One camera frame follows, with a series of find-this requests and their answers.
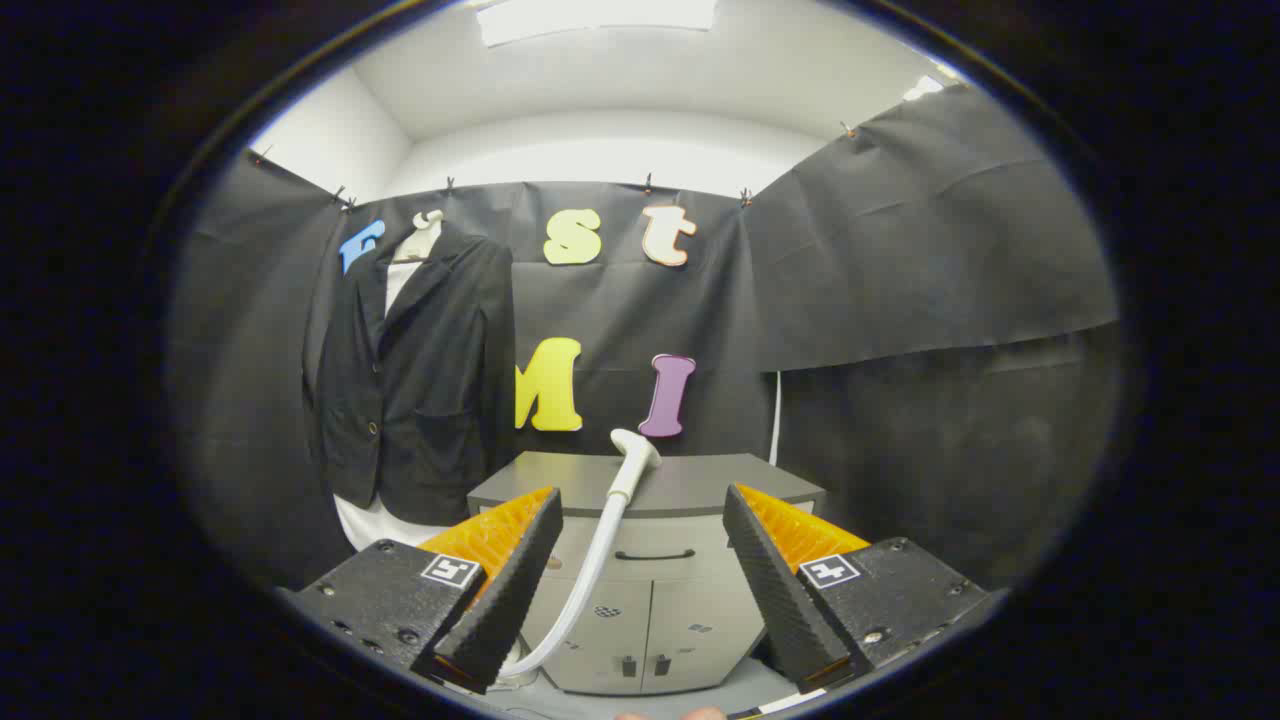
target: cabinet door handle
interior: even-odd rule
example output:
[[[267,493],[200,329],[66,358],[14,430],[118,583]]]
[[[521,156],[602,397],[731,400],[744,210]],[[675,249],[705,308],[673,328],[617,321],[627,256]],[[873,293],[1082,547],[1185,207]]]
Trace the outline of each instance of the cabinet door handle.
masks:
[[[680,559],[684,559],[684,557],[692,557],[695,555],[698,555],[698,553],[694,552],[694,548],[691,548],[691,547],[689,550],[686,550],[685,552],[681,552],[680,555],[648,555],[648,556],[641,556],[641,555],[627,555],[626,552],[622,552],[621,550],[613,553],[613,556],[617,557],[618,560],[680,560]]]

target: black backdrop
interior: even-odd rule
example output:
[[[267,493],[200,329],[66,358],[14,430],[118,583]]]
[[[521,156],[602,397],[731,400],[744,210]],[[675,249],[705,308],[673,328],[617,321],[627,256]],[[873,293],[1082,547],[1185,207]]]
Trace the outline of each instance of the black backdrop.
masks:
[[[685,265],[650,261],[641,247],[650,205],[678,205],[698,229],[682,237]],[[600,217],[600,255],[584,265],[552,265],[543,255],[547,222],[564,209]],[[375,220],[379,243],[413,232],[417,213],[439,209],[445,222],[507,245],[512,251],[516,304],[516,364],[526,369],[538,343],[571,337],[582,346],[573,363],[573,402],[582,416],[576,432],[516,432],[517,450],[613,455],[613,428],[636,429],[649,413],[654,355],[692,357],[698,368],[685,387],[684,430],[653,438],[667,455],[751,452],[768,457],[774,375],[754,363],[758,336],[742,208],[703,192],[612,183],[502,183],[424,192],[356,208],[330,242],[320,287],[342,274],[338,243]],[[320,292],[314,313],[330,314],[332,292]],[[307,338],[308,370],[317,366],[323,338]]]
[[[648,414],[657,354],[694,357],[668,455],[768,459],[831,492],[823,514],[905,534],[989,587],[1016,580],[1088,487],[1115,405],[1116,319],[1100,237],[1055,167],[988,99],[951,87],[840,137],[749,206],[611,183],[504,183],[352,209],[243,158],[180,259],[173,398],[189,496],[260,577],[297,587],[349,552],[302,456],[342,282],[339,247],[431,209],[512,250],[516,361],[572,337],[584,427],[526,423],[518,450],[614,452]],[[649,205],[698,224],[648,260]],[[550,265],[547,220],[602,219],[599,258]]]
[[[329,193],[244,158],[183,242],[166,319],[165,389],[205,532],[259,580],[302,587],[352,551],[307,450],[302,340]]]

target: cabinet drawer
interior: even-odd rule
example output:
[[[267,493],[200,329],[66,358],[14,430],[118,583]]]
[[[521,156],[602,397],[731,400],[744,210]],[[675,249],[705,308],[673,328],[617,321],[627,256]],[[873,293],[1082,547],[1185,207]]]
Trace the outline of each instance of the cabinet drawer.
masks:
[[[796,507],[810,512],[813,501],[797,503]],[[598,523],[598,518],[564,518],[544,575],[576,578],[582,569],[586,548],[591,543]],[[692,551],[692,555],[682,557],[689,551]],[[616,556],[618,552],[637,560],[620,560]],[[605,557],[602,577],[639,580],[700,578],[726,573],[741,573],[741,566],[733,550],[728,547],[723,516],[717,514],[623,518],[613,537],[613,547]]]

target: white spray nozzle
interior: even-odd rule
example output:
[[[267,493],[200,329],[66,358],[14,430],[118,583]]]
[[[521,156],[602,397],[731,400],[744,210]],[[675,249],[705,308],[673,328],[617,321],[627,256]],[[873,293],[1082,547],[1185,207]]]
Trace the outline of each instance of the white spray nozzle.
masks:
[[[618,474],[613,478],[608,495],[618,493],[630,505],[631,493],[636,489],[640,474],[649,468],[662,465],[662,456],[658,455],[658,448],[649,442],[649,438],[631,430],[617,428],[609,433],[609,439],[613,441],[613,447],[617,447],[618,452],[622,454],[622,468],[618,468]]]

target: white cable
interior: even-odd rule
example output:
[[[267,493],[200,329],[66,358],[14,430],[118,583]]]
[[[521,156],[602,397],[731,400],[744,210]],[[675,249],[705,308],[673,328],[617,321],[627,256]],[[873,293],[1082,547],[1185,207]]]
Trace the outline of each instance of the white cable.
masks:
[[[559,616],[556,618],[552,629],[547,632],[538,647],[524,659],[511,665],[504,664],[498,670],[499,678],[509,678],[539,667],[552,652],[559,648],[582,615],[586,601],[591,597],[591,591],[595,589],[595,582],[600,578],[600,570],[604,568],[604,559],[613,547],[613,537],[618,532],[618,525],[622,524],[622,512],[631,502],[631,495],[635,492],[636,483],[640,482],[640,474],[646,468],[657,468],[662,464],[658,450],[644,436],[616,429],[609,433],[609,439],[623,454],[622,466],[618,468],[613,484],[609,486],[604,509],[600,511],[600,523],[595,527],[591,544],[582,560],[582,570],[579,573],[573,589],[570,591],[568,600],[561,609]]]

